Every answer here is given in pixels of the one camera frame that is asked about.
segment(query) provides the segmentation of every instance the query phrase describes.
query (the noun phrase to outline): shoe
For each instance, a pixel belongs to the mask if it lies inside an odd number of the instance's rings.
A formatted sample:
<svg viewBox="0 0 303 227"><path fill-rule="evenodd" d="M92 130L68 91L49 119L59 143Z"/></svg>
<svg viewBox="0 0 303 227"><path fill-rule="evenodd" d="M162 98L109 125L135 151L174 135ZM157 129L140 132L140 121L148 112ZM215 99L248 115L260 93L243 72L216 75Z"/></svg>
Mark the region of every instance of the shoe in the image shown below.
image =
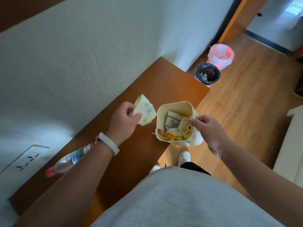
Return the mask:
<svg viewBox="0 0 303 227"><path fill-rule="evenodd" d="M190 162L190 153L188 151L183 151L178 157L178 167L183 163Z"/></svg>
<svg viewBox="0 0 303 227"><path fill-rule="evenodd" d="M161 169L161 167L160 167L159 165L154 165L154 166L152 167L152 169L150 170L149 174L151 174L152 172L154 172L154 171L156 171L156 170L158 170L158 169Z"/></svg>

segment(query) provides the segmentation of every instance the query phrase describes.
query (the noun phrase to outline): desk surface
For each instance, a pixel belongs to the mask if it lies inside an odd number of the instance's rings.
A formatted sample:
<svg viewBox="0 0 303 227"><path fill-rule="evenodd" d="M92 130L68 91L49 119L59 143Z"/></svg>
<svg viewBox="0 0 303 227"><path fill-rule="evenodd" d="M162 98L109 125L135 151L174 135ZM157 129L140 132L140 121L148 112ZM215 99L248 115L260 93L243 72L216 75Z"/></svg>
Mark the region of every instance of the desk surface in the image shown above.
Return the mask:
<svg viewBox="0 0 303 227"><path fill-rule="evenodd" d="M45 170L68 153L94 141L100 132L106 132L113 112L122 102L134 103L139 95L144 94L156 110L163 104L180 101L188 101L196 108L208 91L208 87L160 57L29 179L10 198L10 202L17 213L22 214L59 179L59 175L46 178ZM151 134L155 127L156 119L146 126L137 126L134 134L120 146L119 154L111 160L97 188L83 226L91 225L104 210L119 201L148 175L169 145Z"/></svg>

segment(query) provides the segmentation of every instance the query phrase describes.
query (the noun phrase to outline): wooden stick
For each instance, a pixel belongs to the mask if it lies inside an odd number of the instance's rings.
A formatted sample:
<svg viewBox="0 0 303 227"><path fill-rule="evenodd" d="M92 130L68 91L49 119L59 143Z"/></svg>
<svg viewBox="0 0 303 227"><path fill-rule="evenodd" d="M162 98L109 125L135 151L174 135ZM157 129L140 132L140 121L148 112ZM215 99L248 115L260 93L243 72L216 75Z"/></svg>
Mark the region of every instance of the wooden stick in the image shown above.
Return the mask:
<svg viewBox="0 0 303 227"><path fill-rule="evenodd" d="M159 137L161 137L161 138L167 139L167 140L170 141L170 139L168 139L168 138L166 138L166 137L163 137L163 136L161 136L161 135L157 135L156 133L152 133L152 134L154 134L154 135L156 135L156 136L159 136Z"/></svg>

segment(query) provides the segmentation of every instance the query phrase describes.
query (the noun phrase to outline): plastic bottle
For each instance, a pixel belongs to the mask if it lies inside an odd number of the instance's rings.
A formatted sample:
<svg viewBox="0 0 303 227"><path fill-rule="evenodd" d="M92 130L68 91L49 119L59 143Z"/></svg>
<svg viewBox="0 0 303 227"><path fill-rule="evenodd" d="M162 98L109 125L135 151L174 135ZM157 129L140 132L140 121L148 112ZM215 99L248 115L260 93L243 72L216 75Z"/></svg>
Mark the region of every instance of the plastic bottle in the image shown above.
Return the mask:
<svg viewBox="0 0 303 227"><path fill-rule="evenodd" d="M82 147L60 159L53 167L48 168L45 171L45 175L50 178L56 174L65 174L68 172L74 164L76 164L95 144L91 143L85 147Z"/></svg>

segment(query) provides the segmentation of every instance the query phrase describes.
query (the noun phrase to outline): white furniture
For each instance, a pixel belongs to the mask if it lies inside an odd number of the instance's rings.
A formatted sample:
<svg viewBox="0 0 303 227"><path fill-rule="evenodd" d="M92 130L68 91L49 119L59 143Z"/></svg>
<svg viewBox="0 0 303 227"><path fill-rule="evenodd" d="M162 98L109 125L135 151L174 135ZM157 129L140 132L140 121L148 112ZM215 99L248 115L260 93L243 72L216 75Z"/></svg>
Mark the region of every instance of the white furniture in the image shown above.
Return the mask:
<svg viewBox="0 0 303 227"><path fill-rule="evenodd" d="M274 171L303 187L303 105L288 111L292 117Z"/></svg>

